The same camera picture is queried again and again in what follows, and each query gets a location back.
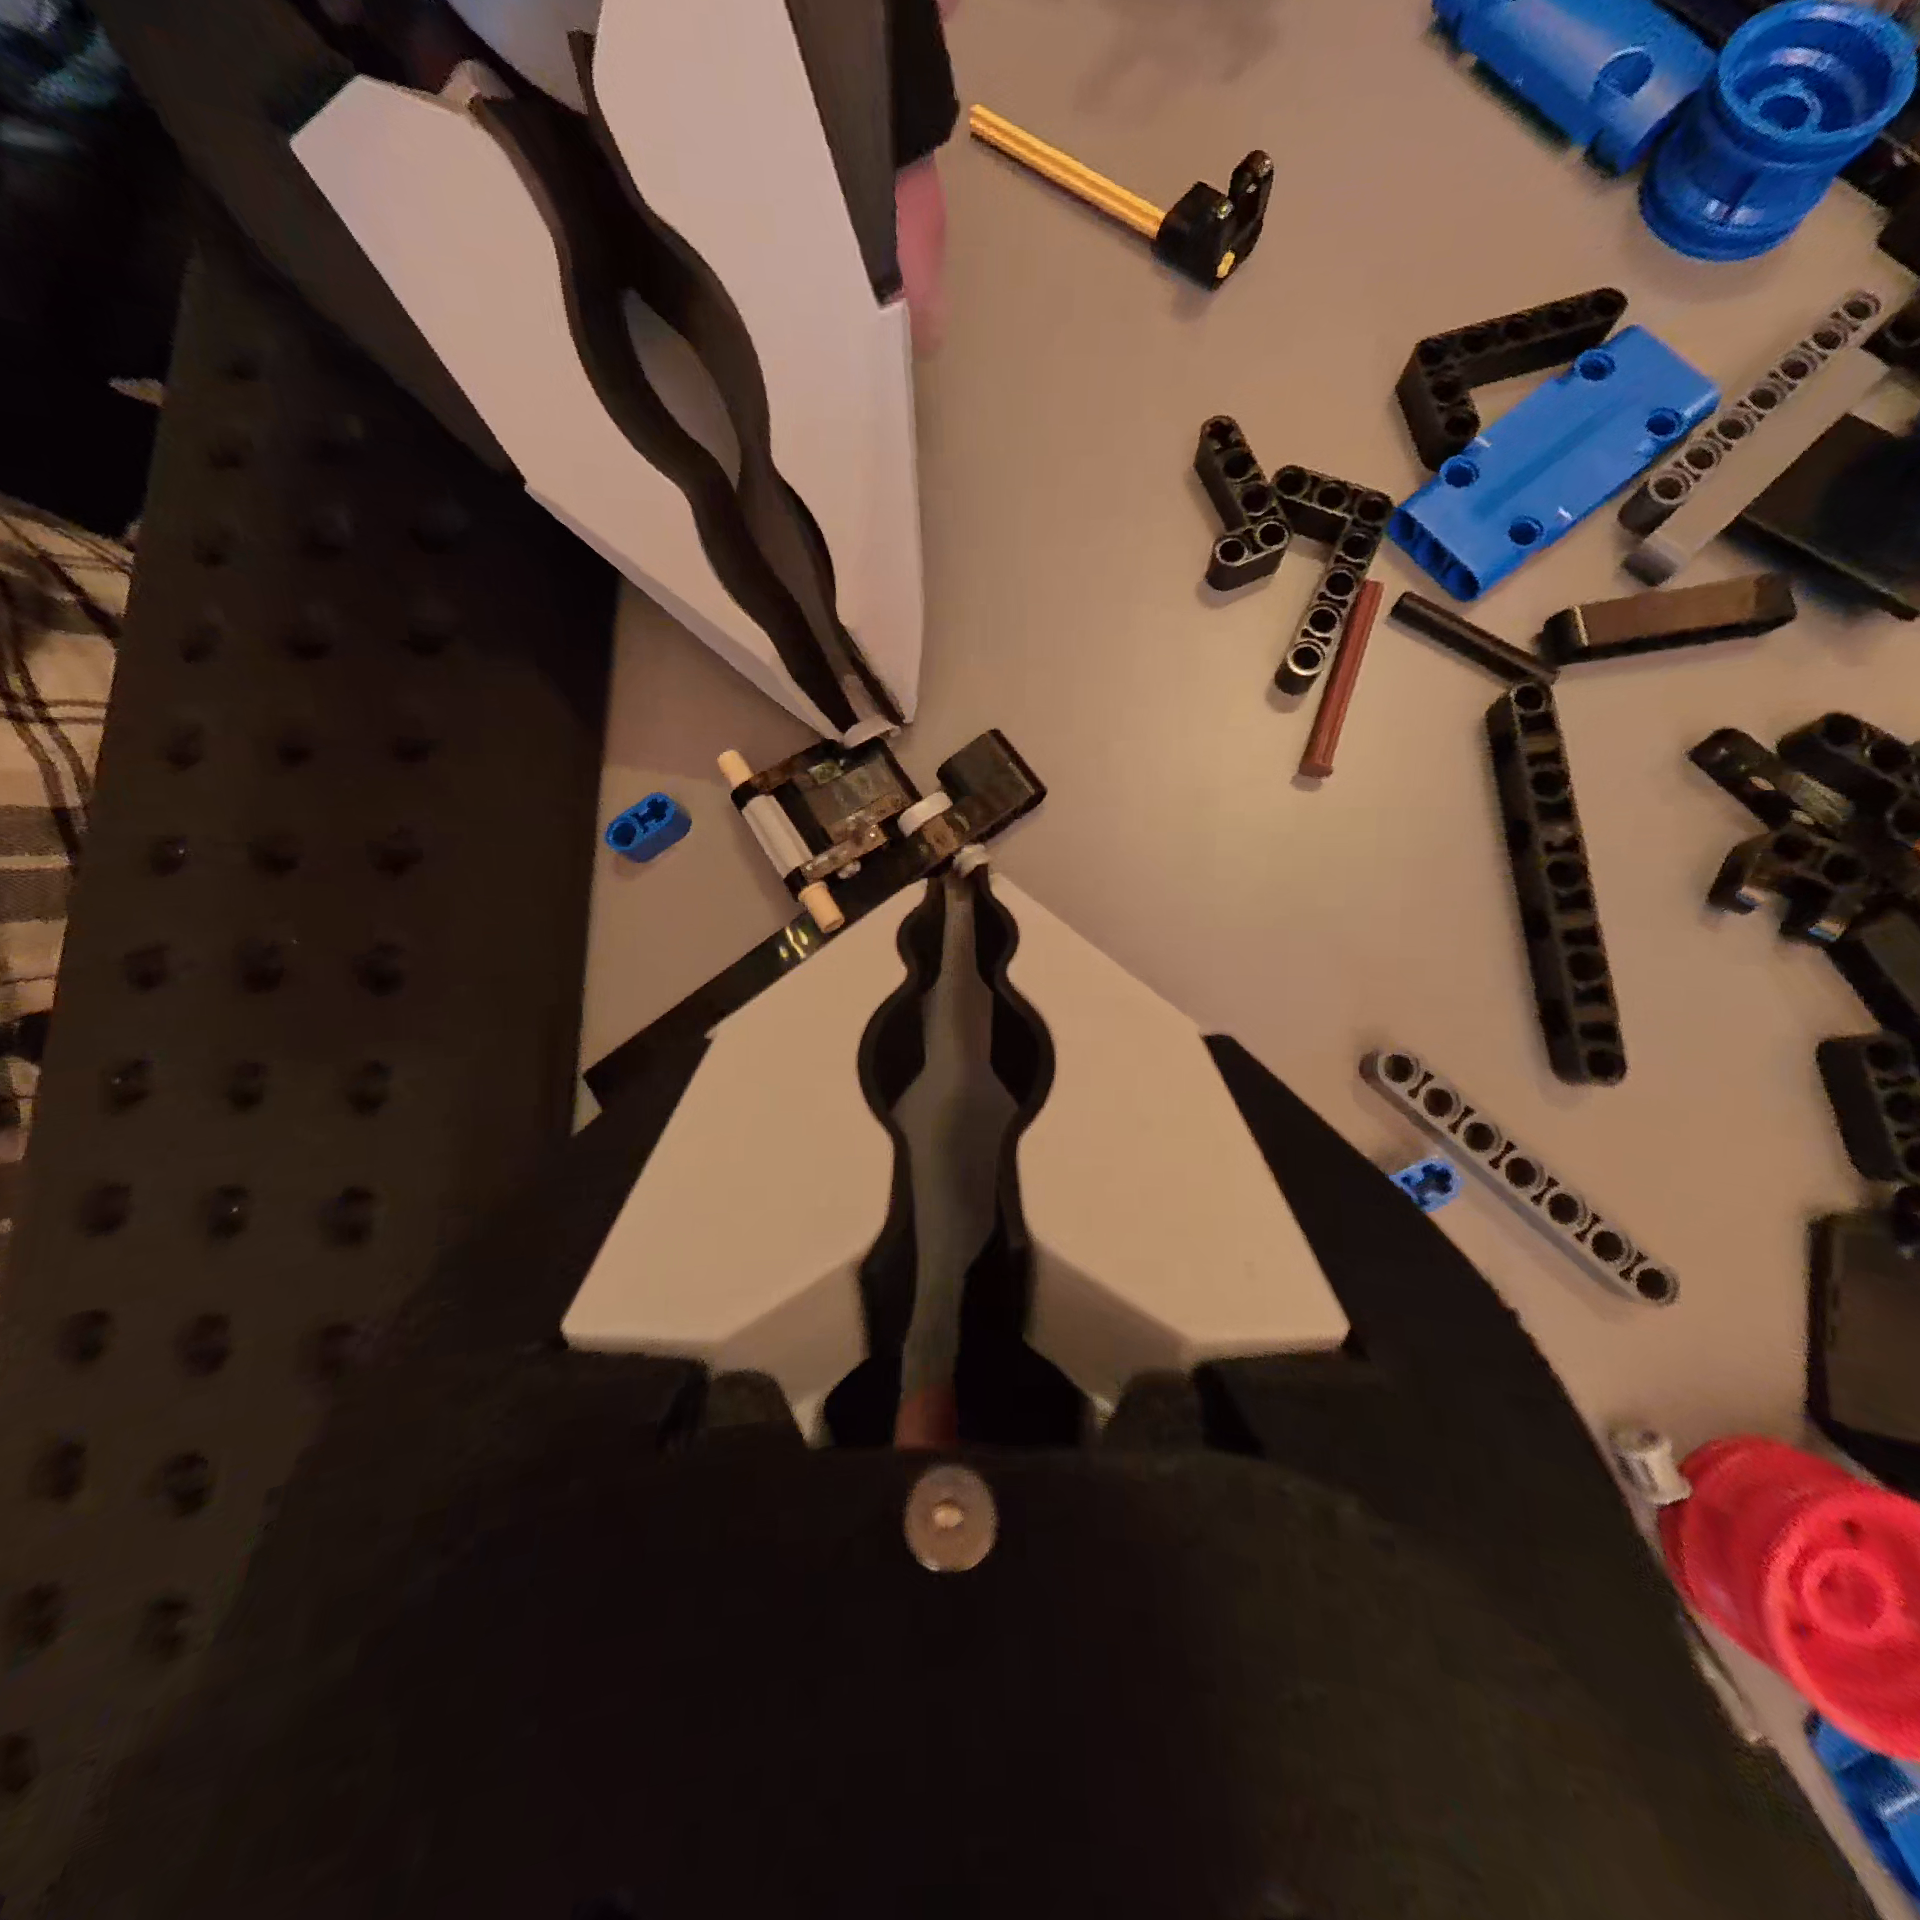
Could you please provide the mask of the stack of black toy beams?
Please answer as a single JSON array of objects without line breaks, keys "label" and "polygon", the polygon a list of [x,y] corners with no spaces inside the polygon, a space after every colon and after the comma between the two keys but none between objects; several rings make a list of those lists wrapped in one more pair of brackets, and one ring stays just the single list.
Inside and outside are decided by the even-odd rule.
[{"label": "stack of black toy beams", "polygon": [[[1626,297],[1602,285],[1422,339],[1398,381],[1429,479],[1555,373],[1622,331]],[[1677,585],[1698,554],[1884,376],[1915,373],[1915,300],[1840,297],[1773,369],[1691,431],[1634,484],[1472,604],[1404,590],[1390,618],[1501,681],[1484,719],[1528,986],[1553,1072],[1615,1087],[1626,1039],[1596,883],[1571,781],[1556,676],[1768,637],[1796,621],[1792,573]],[[1275,669],[1285,698],[1326,685],[1401,503],[1309,467],[1264,470],[1233,417],[1199,427],[1195,476],[1218,531],[1216,593],[1275,573],[1294,541],[1326,551],[1309,611]],[[1816,1044],[1848,1160],[1884,1190],[1915,1258],[1915,743],[1828,713],[1765,748],[1717,732],[1688,751],[1761,828],[1723,859],[1709,904],[1782,911],[1782,934],[1828,949],[1881,1022]]]}]

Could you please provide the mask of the red toy wheel hub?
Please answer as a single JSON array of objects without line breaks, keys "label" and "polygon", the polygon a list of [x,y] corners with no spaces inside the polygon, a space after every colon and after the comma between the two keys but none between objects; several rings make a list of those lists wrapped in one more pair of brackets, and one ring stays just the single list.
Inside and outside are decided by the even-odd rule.
[{"label": "red toy wheel hub", "polygon": [[1761,1435],[1679,1466],[1659,1515],[1683,1601],[1862,1747],[1918,1761],[1918,1503]]}]

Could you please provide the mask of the blue square toy panel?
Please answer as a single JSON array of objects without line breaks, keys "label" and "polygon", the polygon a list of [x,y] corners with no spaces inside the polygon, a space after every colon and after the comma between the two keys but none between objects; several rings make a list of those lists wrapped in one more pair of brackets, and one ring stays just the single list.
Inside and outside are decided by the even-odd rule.
[{"label": "blue square toy panel", "polygon": [[1671,455],[1718,385],[1644,325],[1581,351],[1390,516],[1386,541],[1472,604]]}]

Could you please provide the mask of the yellow toy axle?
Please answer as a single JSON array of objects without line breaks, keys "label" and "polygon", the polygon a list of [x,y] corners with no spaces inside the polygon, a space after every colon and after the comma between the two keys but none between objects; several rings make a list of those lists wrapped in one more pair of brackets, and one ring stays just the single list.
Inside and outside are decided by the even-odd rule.
[{"label": "yellow toy axle", "polygon": [[1164,226],[1164,208],[1142,199],[1130,188],[1099,174],[1088,165],[1066,154],[1060,147],[1044,143],[1039,136],[1017,127],[1004,116],[975,103],[966,109],[966,133],[990,152],[1013,163],[1030,175],[1059,188],[1066,196],[1092,206],[1099,216],[1141,237],[1155,241]]}]

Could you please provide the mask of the person's plaid shirt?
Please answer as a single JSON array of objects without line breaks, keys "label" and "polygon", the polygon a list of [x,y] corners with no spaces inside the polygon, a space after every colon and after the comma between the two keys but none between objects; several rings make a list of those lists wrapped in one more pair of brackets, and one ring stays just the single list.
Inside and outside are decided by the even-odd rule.
[{"label": "person's plaid shirt", "polygon": [[13,1213],[88,828],[132,551],[3,503],[3,1192]]}]

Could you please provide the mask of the black frame with white pins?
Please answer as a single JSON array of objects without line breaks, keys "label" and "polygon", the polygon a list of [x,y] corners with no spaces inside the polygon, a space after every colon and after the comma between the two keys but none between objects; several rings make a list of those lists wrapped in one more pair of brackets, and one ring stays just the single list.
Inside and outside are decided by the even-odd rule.
[{"label": "black frame with white pins", "polygon": [[758,772],[726,750],[716,768],[743,824],[821,939],[848,925],[839,880],[954,806],[947,789],[924,796],[914,785],[888,728],[854,743],[820,741]]}]

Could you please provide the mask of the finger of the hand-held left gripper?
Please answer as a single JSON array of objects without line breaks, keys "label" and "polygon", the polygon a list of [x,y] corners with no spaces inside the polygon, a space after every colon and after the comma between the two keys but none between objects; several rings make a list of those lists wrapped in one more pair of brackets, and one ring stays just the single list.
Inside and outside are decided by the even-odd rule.
[{"label": "finger of the hand-held left gripper", "polygon": [[824,536],[835,611],[911,722],[924,544],[904,296],[877,296],[783,3],[612,3],[592,86],[640,195],[757,351],[771,455]]},{"label": "finger of the hand-held left gripper", "polygon": [[605,168],[536,103],[353,78],[293,154],[540,508],[798,719],[900,726],[750,531],[745,473],[646,373]]}]

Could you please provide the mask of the long black holed beam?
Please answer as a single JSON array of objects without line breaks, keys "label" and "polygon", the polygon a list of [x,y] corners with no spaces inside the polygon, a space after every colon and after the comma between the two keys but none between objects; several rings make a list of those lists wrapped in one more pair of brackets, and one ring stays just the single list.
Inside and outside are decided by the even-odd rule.
[{"label": "long black holed beam", "polygon": [[[858,876],[839,880],[834,888],[848,914],[848,925],[841,933],[876,914],[895,895],[949,872],[962,872],[970,859],[986,853],[996,836],[1019,824],[1046,799],[1044,782],[1000,732],[975,736],[942,762],[932,782],[932,789],[937,787],[954,796],[947,812],[901,846],[863,861]],[[595,1104],[608,1106],[619,1092],[636,1084],[667,1051],[708,1039],[722,1022],[752,1004],[835,939],[821,939],[797,901],[794,908],[780,933],[758,941],[635,1037],[588,1066],[584,1082]]]}]

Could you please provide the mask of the brown toy axle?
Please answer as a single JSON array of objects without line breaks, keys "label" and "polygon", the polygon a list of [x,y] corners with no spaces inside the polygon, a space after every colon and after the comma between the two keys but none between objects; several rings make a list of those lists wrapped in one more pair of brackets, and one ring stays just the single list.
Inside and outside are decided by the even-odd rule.
[{"label": "brown toy axle", "polygon": [[1367,579],[1359,588],[1350,618],[1340,637],[1336,653],[1316,707],[1305,755],[1297,765],[1297,777],[1322,782],[1334,772],[1336,748],[1348,722],[1359,675],[1380,617],[1381,584]]}]

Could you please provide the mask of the grey desk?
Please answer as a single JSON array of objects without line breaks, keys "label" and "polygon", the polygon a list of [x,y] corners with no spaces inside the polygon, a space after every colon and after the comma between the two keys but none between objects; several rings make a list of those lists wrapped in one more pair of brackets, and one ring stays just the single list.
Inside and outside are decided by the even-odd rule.
[{"label": "grey desk", "polygon": [[900,756],[924,777],[1003,728],[1050,787],[996,843],[1019,885],[1192,1022],[1247,1046],[1364,1160],[1411,1128],[1359,1077],[1407,1046],[1644,1240],[1681,1283],[1634,1310],[1497,1196],[1438,1226],[1498,1285],[1596,1434],[1677,1453],[1806,1425],[1808,1229],[1859,1206],[1814,1044],[1867,1028],[1773,914],[1706,907],[1754,819],[1688,763],[1832,709],[1915,736],[1915,624],[1800,585],[1741,645],[1571,672],[1556,696],[1617,981],[1628,1077],[1559,1084],[1528,995],[1490,777],[1497,681],[1374,628],[1328,782],[1316,701],[1273,672],[1313,551],[1201,585],[1189,459],[1216,412],[1264,469],[1393,500],[1424,479],[1393,390],[1429,332],[1615,284],[1718,381],[1849,290],[1907,296],[1882,208],[1837,186],[1763,261],[1659,247],[1604,178],[1462,67],[1429,4],[957,4],[956,86],[1149,201],[1275,159],[1252,264],[1218,296],[970,138],[942,163],[947,331],[918,364],[924,675]]}]

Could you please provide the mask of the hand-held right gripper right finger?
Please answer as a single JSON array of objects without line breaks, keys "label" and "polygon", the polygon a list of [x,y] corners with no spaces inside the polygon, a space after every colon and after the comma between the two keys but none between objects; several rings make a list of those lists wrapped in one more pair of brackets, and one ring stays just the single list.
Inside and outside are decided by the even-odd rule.
[{"label": "hand-held right gripper right finger", "polygon": [[1074,1447],[1149,1374],[1340,1350],[1201,1027],[990,872],[954,907],[954,1439]]}]

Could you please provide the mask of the black curved toy panel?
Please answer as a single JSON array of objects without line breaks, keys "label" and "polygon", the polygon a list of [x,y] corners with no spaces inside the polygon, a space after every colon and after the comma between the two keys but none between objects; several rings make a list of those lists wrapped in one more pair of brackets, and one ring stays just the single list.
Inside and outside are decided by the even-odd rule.
[{"label": "black curved toy panel", "polygon": [[1918,1500],[1918,1260],[1884,1213],[1811,1227],[1808,1419],[1867,1475]]}]

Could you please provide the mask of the person's left hand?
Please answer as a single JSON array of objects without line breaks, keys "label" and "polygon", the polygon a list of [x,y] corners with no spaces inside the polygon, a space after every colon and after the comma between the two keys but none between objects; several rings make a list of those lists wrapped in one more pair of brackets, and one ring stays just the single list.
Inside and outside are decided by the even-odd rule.
[{"label": "person's left hand", "polygon": [[918,358],[924,358],[942,346],[949,319],[949,206],[937,154],[900,168],[895,219],[911,346]]}]

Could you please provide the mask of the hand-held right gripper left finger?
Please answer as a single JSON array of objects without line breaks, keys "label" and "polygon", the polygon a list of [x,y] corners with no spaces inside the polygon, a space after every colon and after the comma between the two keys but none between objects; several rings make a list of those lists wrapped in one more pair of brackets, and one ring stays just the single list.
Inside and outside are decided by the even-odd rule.
[{"label": "hand-held right gripper left finger", "polygon": [[771,1379],[843,1447],[951,1425],[938,1098],[954,883],[911,885],[703,1039],[563,1334]]}]

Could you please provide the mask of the blue toy wheel hub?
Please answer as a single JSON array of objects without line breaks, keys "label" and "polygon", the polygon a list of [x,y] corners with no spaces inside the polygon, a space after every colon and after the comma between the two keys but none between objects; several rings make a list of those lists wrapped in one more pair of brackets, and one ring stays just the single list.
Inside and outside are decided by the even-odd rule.
[{"label": "blue toy wheel hub", "polygon": [[1649,232],[1691,261],[1740,263],[1796,235],[1903,110],[1915,42],[1869,4],[1748,17],[1659,136],[1638,188]]}]

